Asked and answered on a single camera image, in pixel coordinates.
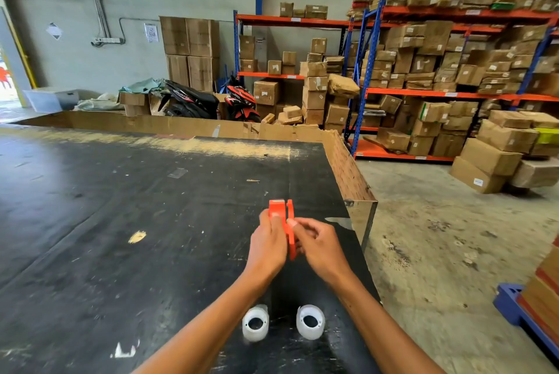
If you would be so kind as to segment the person's right hand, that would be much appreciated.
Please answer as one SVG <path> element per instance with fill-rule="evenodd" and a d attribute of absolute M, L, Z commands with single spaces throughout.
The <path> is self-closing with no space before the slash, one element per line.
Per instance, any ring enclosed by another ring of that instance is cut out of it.
<path fill-rule="evenodd" d="M 305 236 L 295 236 L 299 252 L 336 293 L 343 292 L 354 277 L 333 226 L 313 218 L 294 218 L 304 224 Z"/>

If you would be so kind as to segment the person's left hand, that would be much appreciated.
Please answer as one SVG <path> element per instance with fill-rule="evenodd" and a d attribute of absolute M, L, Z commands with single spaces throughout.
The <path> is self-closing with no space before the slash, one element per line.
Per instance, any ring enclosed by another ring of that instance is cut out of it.
<path fill-rule="evenodd" d="M 269 211 L 259 215 L 259 225 L 250 237 L 250 247 L 244 272 L 262 287 L 268 286 L 285 264 L 288 244 L 285 234 L 274 234 Z"/>

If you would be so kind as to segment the orange tape dispenser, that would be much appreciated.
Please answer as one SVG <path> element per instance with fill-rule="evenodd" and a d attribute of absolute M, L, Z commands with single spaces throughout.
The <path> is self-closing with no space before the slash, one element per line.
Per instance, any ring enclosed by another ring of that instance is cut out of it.
<path fill-rule="evenodd" d="M 296 243 L 295 235 L 292 228 L 287 223 L 288 219 L 294 218 L 294 208 L 291 199 L 285 200 L 269 200 L 269 218 L 272 220 L 274 217 L 278 217 L 282 221 L 282 228 L 286 236 L 288 244 L 289 259 L 294 260 L 296 258 Z"/>

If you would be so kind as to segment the person's right forearm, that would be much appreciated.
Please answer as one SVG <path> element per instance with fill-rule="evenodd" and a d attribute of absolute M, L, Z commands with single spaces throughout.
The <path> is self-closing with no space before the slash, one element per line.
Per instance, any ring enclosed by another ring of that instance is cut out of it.
<path fill-rule="evenodd" d="M 350 270 L 326 280 L 353 320 L 382 374 L 446 374 Z"/>

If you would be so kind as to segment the person's left forearm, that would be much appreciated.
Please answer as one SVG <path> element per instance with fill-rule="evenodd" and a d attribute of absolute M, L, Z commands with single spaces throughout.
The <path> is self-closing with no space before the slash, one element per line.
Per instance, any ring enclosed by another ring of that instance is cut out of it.
<path fill-rule="evenodd" d="M 216 300 L 131 374 L 204 374 L 278 270 L 246 268 Z"/>

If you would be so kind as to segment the white tape roll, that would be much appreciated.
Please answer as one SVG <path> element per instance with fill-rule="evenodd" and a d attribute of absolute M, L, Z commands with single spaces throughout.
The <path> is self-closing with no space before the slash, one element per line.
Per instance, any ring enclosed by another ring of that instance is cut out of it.
<path fill-rule="evenodd" d="M 325 328 L 323 311 L 315 305 L 300 306 L 296 315 L 296 327 L 305 340 L 315 341 L 320 339 Z"/>
<path fill-rule="evenodd" d="M 248 343 L 261 342 L 269 330 L 268 306 L 258 304 L 250 308 L 242 319 L 241 327 L 245 341 Z"/>

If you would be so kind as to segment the red and black motor scooter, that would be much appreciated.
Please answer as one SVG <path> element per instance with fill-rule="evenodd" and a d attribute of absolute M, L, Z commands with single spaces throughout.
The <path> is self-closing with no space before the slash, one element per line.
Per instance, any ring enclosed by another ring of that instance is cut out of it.
<path fill-rule="evenodd" d="M 229 77 L 222 91 L 225 94 L 225 119 L 227 121 L 261 123 L 254 96 L 234 75 Z"/>

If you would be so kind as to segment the cardboard table border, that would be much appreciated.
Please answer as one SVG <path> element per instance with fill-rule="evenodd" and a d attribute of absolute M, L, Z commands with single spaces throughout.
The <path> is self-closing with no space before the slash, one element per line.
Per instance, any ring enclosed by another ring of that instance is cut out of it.
<path fill-rule="evenodd" d="M 37 127 L 98 130 L 104 132 L 144 133 L 177 138 L 213 137 L 256 139 L 322 144 L 338 187 L 345 200 L 376 201 L 371 187 L 353 156 L 335 130 L 281 124 L 248 123 L 224 120 L 126 116 L 117 112 L 64 111 L 13 121 L 12 124 Z"/>

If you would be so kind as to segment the pile of small cardboard boxes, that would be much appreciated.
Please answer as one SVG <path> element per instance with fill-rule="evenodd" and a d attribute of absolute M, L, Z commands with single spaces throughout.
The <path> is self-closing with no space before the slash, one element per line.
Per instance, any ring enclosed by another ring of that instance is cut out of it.
<path fill-rule="evenodd" d="M 281 80 L 303 81 L 303 112 L 311 114 L 317 112 L 324 114 L 326 103 L 315 100 L 321 97 L 326 99 L 328 80 L 330 75 L 346 75 L 348 64 L 355 61 L 357 49 L 353 46 L 352 33 L 354 27 L 361 26 L 362 21 L 355 22 L 354 17 L 347 21 L 329 20 L 326 5 L 308 4 L 304 9 L 295 9 L 294 3 L 280 3 L 278 16 L 246 15 L 234 10 L 235 33 L 235 76 L 242 84 L 245 78 L 253 78 L 254 84 L 280 82 Z M 315 29 L 339 29 L 340 42 L 337 55 L 326 54 L 327 39 L 313 38 L 311 50 L 307 60 L 296 64 L 296 52 L 284 52 L 281 60 L 266 61 L 266 71 L 259 71 L 257 59 L 248 59 L 255 56 L 257 39 L 254 36 L 245 36 L 244 27 L 299 27 Z"/>

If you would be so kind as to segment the large brown cardboard box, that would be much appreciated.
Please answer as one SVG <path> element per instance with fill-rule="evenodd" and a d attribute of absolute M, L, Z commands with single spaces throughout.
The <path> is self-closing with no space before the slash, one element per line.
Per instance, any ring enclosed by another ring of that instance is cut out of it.
<path fill-rule="evenodd" d="M 206 92 L 215 92 L 215 81 L 220 73 L 219 57 L 187 56 L 190 87 Z"/>
<path fill-rule="evenodd" d="M 185 19 L 189 55 L 218 58 L 220 56 L 220 25 L 213 19 Z"/>
<path fill-rule="evenodd" d="M 190 86 L 188 56 L 166 54 L 168 77 L 167 79 L 182 86 Z"/>
<path fill-rule="evenodd" d="M 185 17 L 159 17 L 165 54 L 188 56 L 190 43 Z"/>

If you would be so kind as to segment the open brown carton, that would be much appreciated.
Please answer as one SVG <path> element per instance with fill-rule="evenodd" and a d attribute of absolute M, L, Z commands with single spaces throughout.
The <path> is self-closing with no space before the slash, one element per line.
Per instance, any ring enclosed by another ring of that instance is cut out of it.
<path fill-rule="evenodd" d="M 124 106 L 128 117 L 134 116 L 165 116 L 162 98 L 157 93 L 119 92 L 118 101 Z"/>

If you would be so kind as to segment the green tarpaulin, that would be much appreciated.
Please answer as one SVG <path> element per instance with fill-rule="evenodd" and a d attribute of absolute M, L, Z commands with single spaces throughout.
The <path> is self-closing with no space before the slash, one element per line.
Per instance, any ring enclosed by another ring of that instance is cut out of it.
<path fill-rule="evenodd" d="M 149 78 L 135 82 L 129 86 L 124 86 L 119 90 L 119 92 L 129 94 L 149 94 L 154 91 L 161 91 L 165 88 L 165 86 L 165 79 Z"/>

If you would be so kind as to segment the narrow orange blue shelf rack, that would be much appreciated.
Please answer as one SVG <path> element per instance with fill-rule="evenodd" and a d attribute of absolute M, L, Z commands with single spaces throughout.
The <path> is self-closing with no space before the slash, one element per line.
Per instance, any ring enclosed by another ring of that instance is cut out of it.
<path fill-rule="evenodd" d="M 235 18 L 235 76 L 253 76 L 262 78 L 254 82 L 254 93 L 248 93 L 243 84 L 231 78 L 227 83 L 227 90 L 231 95 L 241 94 L 239 100 L 246 100 L 248 108 L 239 109 L 238 114 L 230 115 L 234 121 L 277 123 L 281 126 L 305 126 L 316 124 L 325 130 L 341 132 L 345 123 L 350 119 L 347 103 L 352 95 L 345 97 L 341 91 L 333 89 L 334 85 L 341 82 L 354 83 L 346 77 L 347 59 L 351 47 L 351 34 L 353 21 L 328 21 L 315 17 L 266 17 L 263 15 L 239 15 L 234 12 Z M 238 28 L 243 25 L 251 26 L 290 26 L 290 27 L 319 27 L 338 28 L 348 31 L 348 37 L 344 47 L 337 56 L 326 54 L 327 39 L 314 38 L 311 42 L 311 51 L 308 55 L 317 54 L 318 58 L 307 58 L 300 62 L 299 74 L 295 73 L 297 55 L 296 52 L 284 52 L 281 59 L 270 59 L 267 61 L 267 73 L 256 73 L 258 67 L 255 56 L 255 36 L 244 36 Z M 282 94 L 282 80 L 303 80 L 302 101 L 300 106 L 287 105 L 280 112 L 277 108 Z"/>

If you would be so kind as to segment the wide orange blue shelf rack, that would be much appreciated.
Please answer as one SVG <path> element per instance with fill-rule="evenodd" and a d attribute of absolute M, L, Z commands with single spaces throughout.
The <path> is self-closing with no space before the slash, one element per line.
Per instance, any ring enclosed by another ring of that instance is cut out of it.
<path fill-rule="evenodd" d="M 388 151 L 381 151 L 380 145 L 359 148 L 359 137 L 362 125 L 362 118 L 365 112 L 365 101 L 369 94 L 388 94 L 403 95 L 413 97 L 431 97 L 462 100 L 482 101 L 487 99 L 498 99 L 511 102 L 510 109 L 516 108 L 520 102 L 552 102 L 559 104 L 559 92 L 557 95 L 528 93 L 527 89 L 535 67 L 543 51 L 549 46 L 551 39 L 555 38 L 559 42 L 559 11 L 540 12 L 532 10 L 458 10 L 450 8 L 440 8 L 438 6 L 386 6 L 387 0 L 380 0 L 375 9 L 366 8 L 362 17 L 360 27 L 360 40 L 358 44 L 359 56 L 364 56 L 366 45 L 373 45 L 373 55 L 367 58 L 366 75 L 364 84 L 361 87 L 358 108 L 358 117 L 355 124 L 351 124 L 348 118 L 344 130 L 344 142 L 353 158 L 401 158 L 413 159 L 414 156 L 390 154 Z M 404 25 L 404 20 L 444 20 L 453 21 L 452 31 L 464 32 L 465 42 L 468 41 L 472 33 L 497 34 L 505 28 L 521 25 L 521 21 L 529 25 L 544 25 L 544 32 L 541 42 L 538 44 L 534 58 L 530 63 L 527 74 L 521 83 L 521 87 L 514 94 L 482 94 L 474 92 L 450 92 L 435 90 L 414 90 L 414 89 L 393 89 L 393 88 L 371 88 L 367 87 L 371 80 L 374 56 L 376 55 L 376 45 L 380 38 L 381 29 L 395 28 Z"/>

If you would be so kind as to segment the heap of big brown parcels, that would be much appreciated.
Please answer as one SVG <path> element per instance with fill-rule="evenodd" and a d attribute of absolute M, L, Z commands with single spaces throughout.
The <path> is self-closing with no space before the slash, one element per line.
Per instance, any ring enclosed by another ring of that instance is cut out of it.
<path fill-rule="evenodd" d="M 559 118 L 492 110 L 453 160 L 450 175 L 482 194 L 559 184 L 559 146 L 535 144 L 537 127 L 559 128 Z"/>

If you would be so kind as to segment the white sack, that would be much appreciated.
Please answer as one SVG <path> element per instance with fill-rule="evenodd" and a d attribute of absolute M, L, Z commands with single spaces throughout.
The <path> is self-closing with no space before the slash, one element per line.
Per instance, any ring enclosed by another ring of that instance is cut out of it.
<path fill-rule="evenodd" d="M 80 100 L 73 111 L 82 112 L 122 112 L 125 106 L 121 104 L 117 96 L 113 94 L 102 94 L 96 98 Z"/>

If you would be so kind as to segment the pile of shelved brown parcels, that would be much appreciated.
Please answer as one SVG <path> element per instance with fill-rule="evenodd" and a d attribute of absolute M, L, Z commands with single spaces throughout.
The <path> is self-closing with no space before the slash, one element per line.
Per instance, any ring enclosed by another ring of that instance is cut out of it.
<path fill-rule="evenodd" d="M 380 0 L 355 1 L 373 10 Z M 458 10 L 559 11 L 559 0 L 387 0 L 386 6 L 438 6 Z M 452 31 L 453 21 L 404 20 L 403 26 L 381 29 L 367 87 L 482 94 L 514 94 L 521 87 L 546 27 L 521 25 L 497 34 Z M 361 87 L 366 62 L 373 55 L 367 44 L 353 71 Z M 559 92 L 559 42 L 552 38 L 535 67 L 528 93 L 557 95 Z M 358 117 L 359 96 L 349 109 L 351 124 Z M 414 156 L 417 160 L 452 161 L 469 137 L 476 137 L 481 121 L 493 109 L 536 112 L 559 117 L 559 104 L 487 99 L 480 102 L 403 95 L 369 94 L 359 137 L 359 148 L 380 145 L 390 154 Z"/>

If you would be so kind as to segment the blue plastic pallet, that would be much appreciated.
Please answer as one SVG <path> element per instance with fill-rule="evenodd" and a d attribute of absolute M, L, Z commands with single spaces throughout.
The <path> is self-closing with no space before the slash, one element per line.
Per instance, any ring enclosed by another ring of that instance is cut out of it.
<path fill-rule="evenodd" d="M 536 315 L 521 306 L 521 292 L 524 285 L 500 283 L 497 287 L 493 306 L 512 326 L 521 328 L 550 362 L 559 370 L 559 345 L 537 321 Z"/>

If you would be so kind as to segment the white plastic storage tub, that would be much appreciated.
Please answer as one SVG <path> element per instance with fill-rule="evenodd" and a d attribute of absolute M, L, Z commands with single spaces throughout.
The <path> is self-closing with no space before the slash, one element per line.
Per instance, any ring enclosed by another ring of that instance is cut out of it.
<path fill-rule="evenodd" d="M 23 94 L 33 110 L 39 114 L 72 111 L 79 103 L 79 90 L 39 88 L 24 89 Z"/>

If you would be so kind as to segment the stack of boxes with red bands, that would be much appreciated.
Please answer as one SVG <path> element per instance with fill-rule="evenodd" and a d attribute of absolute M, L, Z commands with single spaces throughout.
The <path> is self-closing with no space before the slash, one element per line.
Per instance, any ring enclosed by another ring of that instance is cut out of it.
<path fill-rule="evenodd" d="M 559 234 L 525 285 L 518 302 L 559 348 Z"/>

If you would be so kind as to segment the yellow green box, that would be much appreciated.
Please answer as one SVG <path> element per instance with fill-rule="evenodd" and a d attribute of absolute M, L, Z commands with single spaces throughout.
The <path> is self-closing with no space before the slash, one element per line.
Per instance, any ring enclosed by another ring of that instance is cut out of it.
<path fill-rule="evenodd" d="M 535 144 L 550 144 L 559 146 L 559 128 L 537 127 L 538 137 Z"/>

